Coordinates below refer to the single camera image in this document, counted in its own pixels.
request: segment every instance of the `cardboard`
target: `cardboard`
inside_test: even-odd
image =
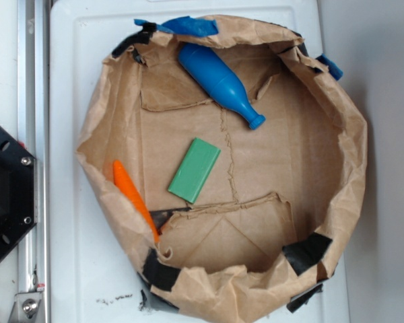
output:
[[[254,322],[332,276],[360,216],[367,126],[328,68],[302,54],[301,37],[241,17],[205,18],[216,20],[218,35],[155,32],[149,44],[104,60],[77,158],[136,270],[143,272],[151,248],[161,263],[181,268],[170,291],[151,292],[182,314]],[[182,42],[212,47],[236,72],[266,116],[259,129],[212,102],[179,65]],[[167,189],[195,137],[222,153],[188,205]],[[149,210],[193,208],[172,216],[157,246],[112,183],[115,159]],[[298,276],[281,247],[313,232],[332,243]]]

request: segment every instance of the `green block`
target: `green block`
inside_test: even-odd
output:
[[[220,149],[216,146],[195,138],[170,183],[168,191],[194,203],[219,154]]]

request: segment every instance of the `orange plastic object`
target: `orange plastic object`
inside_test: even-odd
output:
[[[119,160],[114,161],[114,184],[133,203],[133,206],[142,214],[153,231],[154,242],[159,242],[159,234],[149,211],[137,191],[132,179]]]

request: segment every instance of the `black electrical tape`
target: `black electrical tape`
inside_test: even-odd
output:
[[[166,266],[159,262],[157,252],[151,249],[143,265],[142,275],[148,282],[162,291],[171,291],[181,269]]]
[[[113,51],[112,57],[115,59],[120,57],[133,44],[148,44],[157,30],[157,25],[152,22],[146,22],[142,25],[142,30],[136,34],[130,35],[124,39]]]
[[[304,241],[284,246],[283,253],[299,276],[322,260],[331,243],[332,239],[314,232]]]
[[[298,308],[300,308],[304,304],[307,304],[308,300],[310,300],[310,298],[314,294],[321,293],[322,291],[323,291],[323,284],[317,285],[315,288],[311,289],[310,291],[308,291],[304,295],[302,295],[302,296],[298,297],[297,299],[291,301],[286,307],[288,308],[290,313],[294,313],[294,312],[296,312],[296,310],[298,310]]]
[[[149,214],[153,218],[153,222],[157,230],[159,230],[163,224],[165,224],[171,218],[171,216],[173,216],[174,212],[187,212],[190,210],[190,207],[181,207],[179,209],[150,211]]]
[[[164,311],[169,313],[178,313],[180,310],[174,304],[166,301],[163,297],[160,297],[151,292],[151,284],[147,283],[140,274],[137,274],[139,279],[142,282],[142,290],[143,293],[141,307],[142,308],[152,308],[156,311]]]

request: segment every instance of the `bottle cap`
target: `bottle cap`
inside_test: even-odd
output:
[[[252,130],[257,129],[261,124],[263,124],[265,122],[266,118],[260,114],[258,115],[256,118],[254,118],[252,120],[252,122],[250,122],[249,126]]]

